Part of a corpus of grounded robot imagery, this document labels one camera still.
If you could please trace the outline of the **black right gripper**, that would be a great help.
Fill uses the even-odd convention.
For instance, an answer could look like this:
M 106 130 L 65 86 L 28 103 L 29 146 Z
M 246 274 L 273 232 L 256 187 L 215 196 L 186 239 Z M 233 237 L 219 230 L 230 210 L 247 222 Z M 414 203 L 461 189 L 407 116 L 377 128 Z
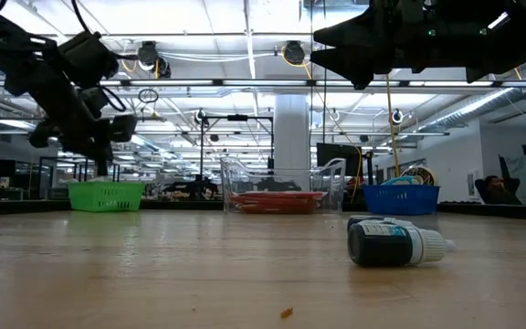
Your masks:
M 511 0 L 381 0 L 361 15 L 319 29 L 313 40 L 329 48 L 314 51 L 310 61 L 330 70 L 355 88 L 373 80 L 381 52 L 381 72 L 461 67 L 472 82 L 514 67 L 501 49 L 513 33 Z

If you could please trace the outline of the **green plastic basket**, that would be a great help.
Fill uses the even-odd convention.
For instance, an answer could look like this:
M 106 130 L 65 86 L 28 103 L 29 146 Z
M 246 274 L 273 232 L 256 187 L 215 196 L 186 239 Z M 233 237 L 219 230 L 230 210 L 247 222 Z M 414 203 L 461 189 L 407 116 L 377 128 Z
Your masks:
M 122 212 L 139 209 L 144 183 L 87 181 L 68 184 L 73 210 Z

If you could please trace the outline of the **black monitor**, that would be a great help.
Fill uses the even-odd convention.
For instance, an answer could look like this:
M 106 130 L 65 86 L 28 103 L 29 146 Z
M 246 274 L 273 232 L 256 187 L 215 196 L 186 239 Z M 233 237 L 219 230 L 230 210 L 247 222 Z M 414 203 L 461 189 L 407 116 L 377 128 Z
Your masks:
M 354 146 L 334 143 L 316 144 L 317 166 L 325 166 L 330 162 L 330 160 L 337 158 L 344 159 L 346 161 L 346 176 L 363 176 L 362 154 Z

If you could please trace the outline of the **clear plastic bin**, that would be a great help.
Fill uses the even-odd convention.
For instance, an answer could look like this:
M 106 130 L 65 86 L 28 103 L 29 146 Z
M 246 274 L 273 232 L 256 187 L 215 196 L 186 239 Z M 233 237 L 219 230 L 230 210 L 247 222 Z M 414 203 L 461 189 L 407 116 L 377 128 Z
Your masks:
M 301 191 L 301 192 L 326 192 L 327 195 L 317 201 L 316 213 L 340 213 L 344 200 L 345 167 L 344 159 L 330 160 L 325 166 L 310 168 L 310 190 L 302 191 L 292 181 L 287 181 L 278 176 L 277 169 L 269 173 L 267 168 L 252 168 L 243 164 L 235 157 L 224 157 L 221 163 L 221 194 L 223 196 L 224 210 L 227 213 L 243 213 L 237 207 L 230 193 L 244 193 L 247 191 Z

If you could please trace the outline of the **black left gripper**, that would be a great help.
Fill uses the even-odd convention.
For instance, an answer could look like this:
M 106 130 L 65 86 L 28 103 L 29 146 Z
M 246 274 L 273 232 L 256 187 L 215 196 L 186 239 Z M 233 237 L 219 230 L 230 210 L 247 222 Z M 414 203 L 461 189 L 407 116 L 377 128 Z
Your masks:
M 28 76 L 28 93 L 47 115 L 29 134 L 31 145 L 47 147 L 48 139 L 56 137 L 70 152 L 99 158 L 97 175 L 107 176 L 110 144 L 130 141 L 137 119 L 133 114 L 101 117 L 101 109 L 110 99 L 100 79 L 83 80 L 73 86 L 58 72 L 32 73 Z

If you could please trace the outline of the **black background frame rig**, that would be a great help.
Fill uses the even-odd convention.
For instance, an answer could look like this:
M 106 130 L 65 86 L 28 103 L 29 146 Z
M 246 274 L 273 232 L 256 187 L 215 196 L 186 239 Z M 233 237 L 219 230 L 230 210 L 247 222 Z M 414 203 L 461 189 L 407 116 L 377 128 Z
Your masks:
M 270 136 L 270 157 L 268 158 L 267 171 L 273 173 L 275 171 L 275 125 L 274 120 L 271 117 L 265 116 L 248 116 L 245 114 L 228 114 L 228 115 L 202 115 L 200 121 L 200 159 L 199 159 L 199 173 L 195 176 L 196 182 L 204 181 L 204 151 L 205 151 L 205 121 L 213 119 L 214 121 L 209 125 L 213 128 L 220 120 L 226 120 L 228 122 L 248 122 L 249 120 L 259 123 L 264 131 Z M 270 128 L 266 128 L 262 120 L 268 120 L 270 122 Z

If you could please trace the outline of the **blue patterned tape roll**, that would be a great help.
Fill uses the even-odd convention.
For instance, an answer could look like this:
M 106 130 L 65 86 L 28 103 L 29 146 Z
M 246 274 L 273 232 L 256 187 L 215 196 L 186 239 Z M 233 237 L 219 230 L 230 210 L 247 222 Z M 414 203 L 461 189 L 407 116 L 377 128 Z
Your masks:
M 382 186 L 405 186 L 405 185 L 417 185 L 421 186 L 423 179 L 418 175 L 403 175 L 392 178 L 382 183 Z

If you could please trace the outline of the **blue plastic basket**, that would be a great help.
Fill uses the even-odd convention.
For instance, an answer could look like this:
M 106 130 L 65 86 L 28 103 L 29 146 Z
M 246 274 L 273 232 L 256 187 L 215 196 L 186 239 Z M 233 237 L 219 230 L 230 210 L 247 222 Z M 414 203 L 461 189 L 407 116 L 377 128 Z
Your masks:
M 379 215 L 417 216 L 437 211 L 438 186 L 379 185 L 365 186 L 368 210 Z

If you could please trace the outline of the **black aluminium table frame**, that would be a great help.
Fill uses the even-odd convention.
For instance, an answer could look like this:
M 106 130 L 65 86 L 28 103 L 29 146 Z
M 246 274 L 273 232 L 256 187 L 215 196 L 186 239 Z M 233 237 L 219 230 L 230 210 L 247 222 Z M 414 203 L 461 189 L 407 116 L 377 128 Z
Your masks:
M 142 200 L 140 209 L 151 210 L 222 210 L 222 201 L 164 202 Z M 68 200 L 0 201 L 0 215 L 38 213 L 71 210 Z M 526 220 L 526 206 L 498 206 L 473 203 L 443 202 L 437 206 L 438 213 L 453 213 L 483 217 L 517 218 Z

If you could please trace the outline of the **person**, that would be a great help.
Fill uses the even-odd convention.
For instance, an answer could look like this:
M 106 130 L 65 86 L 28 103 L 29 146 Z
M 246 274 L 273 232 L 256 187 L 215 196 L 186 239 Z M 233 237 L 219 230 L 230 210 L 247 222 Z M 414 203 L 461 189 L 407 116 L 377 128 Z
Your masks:
M 489 175 L 485 179 L 477 179 L 475 187 L 485 204 L 521 206 L 522 202 L 516 196 L 520 183 L 516 178 Z

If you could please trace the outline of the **red snack packet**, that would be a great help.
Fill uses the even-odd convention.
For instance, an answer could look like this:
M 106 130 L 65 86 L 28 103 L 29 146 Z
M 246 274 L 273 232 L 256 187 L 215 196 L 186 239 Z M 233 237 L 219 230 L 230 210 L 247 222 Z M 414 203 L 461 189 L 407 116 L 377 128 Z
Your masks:
M 315 206 L 275 206 L 275 205 L 243 205 L 239 208 L 246 214 L 311 214 Z
M 229 198 L 240 202 L 246 198 L 292 198 L 292 199 L 314 199 L 321 200 L 327 195 L 326 192 L 301 192 L 301 191 L 247 191 L 244 193 L 230 193 Z
M 317 201 L 312 198 L 248 198 L 239 197 L 232 202 L 241 209 L 258 209 L 270 211 L 271 209 L 303 211 L 315 209 Z

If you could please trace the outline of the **black ink bottle white cap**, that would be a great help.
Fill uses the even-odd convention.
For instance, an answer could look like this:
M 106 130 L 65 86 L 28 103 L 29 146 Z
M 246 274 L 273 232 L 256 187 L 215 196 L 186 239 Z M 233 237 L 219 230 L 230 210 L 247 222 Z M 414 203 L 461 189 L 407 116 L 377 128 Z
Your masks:
M 430 229 L 384 224 L 347 228 L 350 259 L 362 267 L 404 267 L 438 262 L 456 249 L 453 240 Z

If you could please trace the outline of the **white building column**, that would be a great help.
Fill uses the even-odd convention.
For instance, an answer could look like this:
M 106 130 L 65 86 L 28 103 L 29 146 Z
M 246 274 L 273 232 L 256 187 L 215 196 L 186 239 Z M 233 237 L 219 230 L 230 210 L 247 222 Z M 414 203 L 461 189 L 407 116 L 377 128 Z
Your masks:
M 274 166 L 278 176 L 310 190 L 309 107 L 305 95 L 280 94 L 274 111 Z

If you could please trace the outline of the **small blue-capped bottle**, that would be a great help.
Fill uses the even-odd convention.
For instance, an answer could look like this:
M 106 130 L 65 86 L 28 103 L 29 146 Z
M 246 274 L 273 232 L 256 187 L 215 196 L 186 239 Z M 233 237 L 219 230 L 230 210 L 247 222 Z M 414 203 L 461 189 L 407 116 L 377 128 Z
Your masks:
M 351 225 L 358 224 L 358 223 L 397 225 L 401 227 L 413 227 L 414 226 L 413 222 L 398 219 L 398 218 L 351 216 L 348 218 L 347 228 L 350 228 Z

